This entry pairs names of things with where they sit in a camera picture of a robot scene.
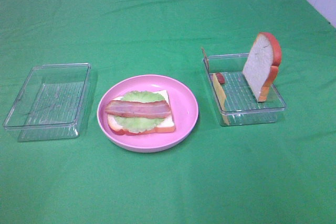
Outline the green tablecloth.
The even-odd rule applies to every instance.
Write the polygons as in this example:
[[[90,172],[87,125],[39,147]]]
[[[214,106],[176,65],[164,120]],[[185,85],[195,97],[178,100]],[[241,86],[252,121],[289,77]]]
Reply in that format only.
[[[276,123],[222,127],[202,65],[282,47]],[[1,119],[30,69],[88,62],[87,129],[17,142],[1,130],[1,223],[335,223],[335,29],[305,0],[1,0]],[[96,109],[115,83],[163,74],[195,94],[193,132],[165,152],[113,144]]]

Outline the green lettuce leaf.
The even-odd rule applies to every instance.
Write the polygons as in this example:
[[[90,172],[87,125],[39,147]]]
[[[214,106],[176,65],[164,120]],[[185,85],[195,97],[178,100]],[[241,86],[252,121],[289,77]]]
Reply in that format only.
[[[127,92],[122,98],[122,101],[132,101],[132,102],[155,102],[155,101],[165,101],[164,90],[158,92],[150,91],[130,91]],[[132,133],[141,133],[144,131],[152,130],[159,124],[161,124],[164,119],[155,118],[126,118],[121,116],[110,115],[109,118],[114,118],[116,123]]]

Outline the bread slice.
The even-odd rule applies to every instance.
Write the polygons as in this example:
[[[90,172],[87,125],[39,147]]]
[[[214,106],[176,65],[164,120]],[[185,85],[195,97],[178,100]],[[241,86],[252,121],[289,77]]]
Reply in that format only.
[[[164,91],[165,91],[165,93],[163,95],[165,96],[165,100],[170,105],[169,94],[166,90],[164,90]],[[124,95],[119,96],[119,97],[115,97],[112,100],[121,100],[121,98]],[[110,119],[109,116],[111,114],[106,113],[105,110],[104,110],[107,105],[105,105],[103,107],[103,111],[104,111],[104,114],[107,116],[107,122],[108,122],[109,128],[117,135],[141,135],[141,134],[150,134],[150,133],[171,133],[171,132],[175,131],[175,123],[174,123],[174,120],[173,120],[173,112],[172,112],[171,105],[170,105],[171,115],[164,118],[164,121],[161,124],[159,124],[158,126],[156,126],[155,128],[153,128],[152,130],[144,131],[144,132],[141,132],[141,133],[129,132],[126,129],[124,129],[123,127],[121,127],[120,125],[118,125],[116,123],[116,121],[114,120],[114,118]]]
[[[279,41],[269,32],[259,32],[243,67],[243,75],[256,100],[265,102],[282,60]]]

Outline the yellow cheese slice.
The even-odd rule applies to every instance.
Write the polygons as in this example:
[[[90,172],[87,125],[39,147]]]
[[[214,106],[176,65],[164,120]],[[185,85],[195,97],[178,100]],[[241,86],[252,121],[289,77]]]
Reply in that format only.
[[[214,90],[215,90],[215,93],[216,93],[217,98],[218,98],[219,107],[220,107],[221,111],[224,112],[225,111],[226,94],[225,94],[224,89],[223,89],[222,85],[220,84],[220,82],[218,80],[218,77],[215,73],[213,74],[213,86],[214,86]],[[228,116],[226,116],[222,113],[222,118],[223,118],[224,125],[229,126],[230,122],[229,122]]]

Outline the clear plastic tray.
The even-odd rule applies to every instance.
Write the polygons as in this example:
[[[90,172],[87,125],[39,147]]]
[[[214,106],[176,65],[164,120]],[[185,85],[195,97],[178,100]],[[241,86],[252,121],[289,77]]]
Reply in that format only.
[[[213,56],[203,53],[207,87],[213,93],[212,102],[221,126],[225,126],[222,113],[228,116],[229,126],[275,123],[284,119],[286,103],[274,84],[265,102],[258,102],[254,97],[242,73],[247,57],[248,53]],[[221,84],[226,94],[224,112],[219,107],[213,86],[213,74],[217,72],[225,78],[225,84]]]
[[[77,138],[90,91],[91,65],[36,66],[3,123],[19,142]]]

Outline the clear left plastic tray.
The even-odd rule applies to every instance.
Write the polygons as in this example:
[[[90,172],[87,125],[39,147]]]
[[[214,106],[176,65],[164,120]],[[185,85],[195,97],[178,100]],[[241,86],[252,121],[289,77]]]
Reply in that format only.
[[[91,65],[36,66],[3,123],[19,142],[77,138],[90,91]]]

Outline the bacon strip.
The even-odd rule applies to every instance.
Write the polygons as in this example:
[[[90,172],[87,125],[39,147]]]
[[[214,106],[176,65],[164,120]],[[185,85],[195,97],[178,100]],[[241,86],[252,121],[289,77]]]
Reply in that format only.
[[[165,101],[135,102],[112,100],[105,112],[124,118],[164,119],[171,115],[170,105]]]
[[[220,72],[215,73],[215,76],[219,82],[219,84],[225,84],[225,78],[224,75]]]

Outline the pink round plate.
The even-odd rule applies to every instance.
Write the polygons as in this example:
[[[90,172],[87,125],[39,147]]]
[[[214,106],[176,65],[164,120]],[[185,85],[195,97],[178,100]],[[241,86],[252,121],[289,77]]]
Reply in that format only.
[[[176,126],[175,131],[143,135],[117,135],[112,132],[104,107],[113,98],[133,90],[152,92],[166,90]],[[119,147],[140,153],[164,151],[177,145],[188,137],[197,119],[198,103],[193,92],[185,84],[173,78],[156,74],[130,77],[115,84],[103,95],[97,108],[97,120],[106,137]]]

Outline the clear right plastic tray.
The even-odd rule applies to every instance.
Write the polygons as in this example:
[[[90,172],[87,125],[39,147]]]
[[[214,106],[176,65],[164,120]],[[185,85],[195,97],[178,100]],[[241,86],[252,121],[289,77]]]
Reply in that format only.
[[[213,93],[212,102],[221,126],[225,126],[222,113],[228,116],[229,126],[275,123],[284,119],[286,103],[274,84],[265,102],[258,102],[254,97],[242,73],[247,57],[248,53],[213,56],[203,53],[207,87]],[[213,86],[213,74],[217,72],[225,78],[225,84],[221,84],[226,94],[224,112],[219,107]]]

